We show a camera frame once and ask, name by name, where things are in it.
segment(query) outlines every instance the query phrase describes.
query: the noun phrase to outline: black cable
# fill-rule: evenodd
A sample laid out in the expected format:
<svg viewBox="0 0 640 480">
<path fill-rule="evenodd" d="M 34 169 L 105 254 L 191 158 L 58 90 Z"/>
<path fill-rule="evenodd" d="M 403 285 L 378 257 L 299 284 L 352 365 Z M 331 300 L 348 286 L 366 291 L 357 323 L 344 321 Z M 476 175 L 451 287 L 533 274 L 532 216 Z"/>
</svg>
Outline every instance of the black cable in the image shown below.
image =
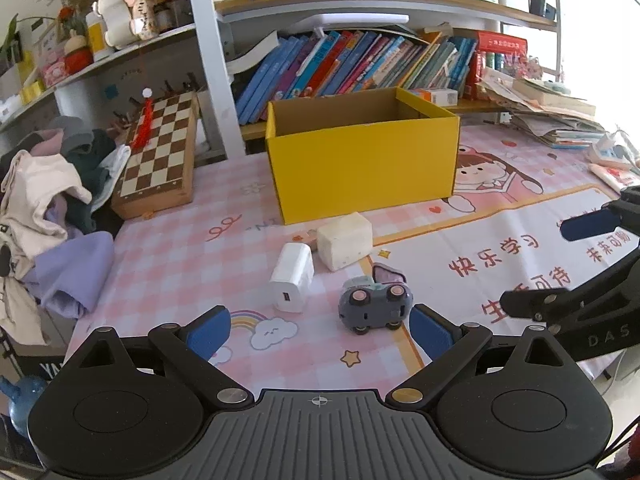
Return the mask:
<svg viewBox="0 0 640 480">
<path fill-rule="evenodd" d="M 626 439 L 621 445 L 618 445 L 618 443 L 620 442 L 620 440 L 622 440 L 622 438 L 630 431 L 633 429 L 633 427 L 638 424 L 640 422 L 640 415 L 636 416 L 636 418 L 631 422 L 631 424 L 629 424 L 625 430 L 620 433 L 616 439 L 609 444 L 609 447 L 607 447 L 603 452 L 602 455 L 600 457 L 599 462 L 601 462 L 602 460 L 604 460 L 607 456 L 610 456 L 612 453 L 616 452 L 617 450 L 619 450 L 621 447 L 624 447 L 624 445 L 629 442 L 631 440 L 631 437 L 629 437 L 628 439 Z"/>
</svg>

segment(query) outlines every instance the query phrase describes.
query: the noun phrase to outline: blue bottle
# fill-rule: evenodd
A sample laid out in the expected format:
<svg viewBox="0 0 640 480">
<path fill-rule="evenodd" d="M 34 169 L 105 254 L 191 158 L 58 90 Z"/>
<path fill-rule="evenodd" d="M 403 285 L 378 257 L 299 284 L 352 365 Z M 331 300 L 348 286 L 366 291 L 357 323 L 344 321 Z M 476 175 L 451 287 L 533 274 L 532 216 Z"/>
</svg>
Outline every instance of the blue bottle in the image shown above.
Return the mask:
<svg viewBox="0 0 640 480">
<path fill-rule="evenodd" d="M 27 420 L 31 407 L 36 403 L 47 382 L 40 377 L 26 376 L 12 384 L 0 375 L 0 392 L 9 397 L 9 416 L 15 430 L 28 438 Z"/>
</svg>

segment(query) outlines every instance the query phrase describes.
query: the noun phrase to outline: crosshair logo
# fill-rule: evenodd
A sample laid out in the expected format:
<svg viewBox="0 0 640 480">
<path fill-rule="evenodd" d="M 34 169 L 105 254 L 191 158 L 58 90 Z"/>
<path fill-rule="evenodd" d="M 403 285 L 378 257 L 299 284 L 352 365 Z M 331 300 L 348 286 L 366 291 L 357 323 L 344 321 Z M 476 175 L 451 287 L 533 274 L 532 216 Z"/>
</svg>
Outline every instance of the crosshair logo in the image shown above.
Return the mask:
<svg viewBox="0 0 640 480">
<path fill-rule="evenodd" d="M 312 402 L 313 404 L 315 404 L 319 408 L 320 406 L 324 406 L 326 403 L 331 402 L 331 401 L 329 399 L 327 399 L 326 397 L 317 396 L 317 397 L 314 397 L 313 399 L 311 399 L 309 402 Z"/>
</svg>

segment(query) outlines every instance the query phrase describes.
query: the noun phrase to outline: gray toy car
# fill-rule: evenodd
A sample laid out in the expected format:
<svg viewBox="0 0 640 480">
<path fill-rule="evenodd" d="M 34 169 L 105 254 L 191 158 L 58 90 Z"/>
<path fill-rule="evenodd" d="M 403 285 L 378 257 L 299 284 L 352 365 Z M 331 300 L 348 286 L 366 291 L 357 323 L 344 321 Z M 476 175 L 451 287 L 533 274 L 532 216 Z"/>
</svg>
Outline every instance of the gray toy car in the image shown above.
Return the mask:
<svg viewBox="0 0 640 480">
<path fill-rule="evenodd" d="M 397 330 L 414 305 L 414 295 L 404 274 L 383 264 L 374 264 L 371 276 L 344 282 L 338 312 L 344 325 L 356 334 L 386 326 Z"/>
</svg>

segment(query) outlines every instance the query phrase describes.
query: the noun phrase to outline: white phone charger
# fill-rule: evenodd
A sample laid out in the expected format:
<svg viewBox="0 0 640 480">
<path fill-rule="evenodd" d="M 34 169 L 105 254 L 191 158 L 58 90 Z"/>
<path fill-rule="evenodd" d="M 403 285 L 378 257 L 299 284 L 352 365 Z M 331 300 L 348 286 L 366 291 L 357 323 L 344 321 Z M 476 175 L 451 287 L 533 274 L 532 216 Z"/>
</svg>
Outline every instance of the white phone charger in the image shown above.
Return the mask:
<svg viewBox="0 0 640 480">
<path fill-rule="evenodd" d="M 274 303 L 283 312 L 302 312 L 314 278 L 314 262 L 307 244 L 284 244 L 269 280 Z"/>
</svg>

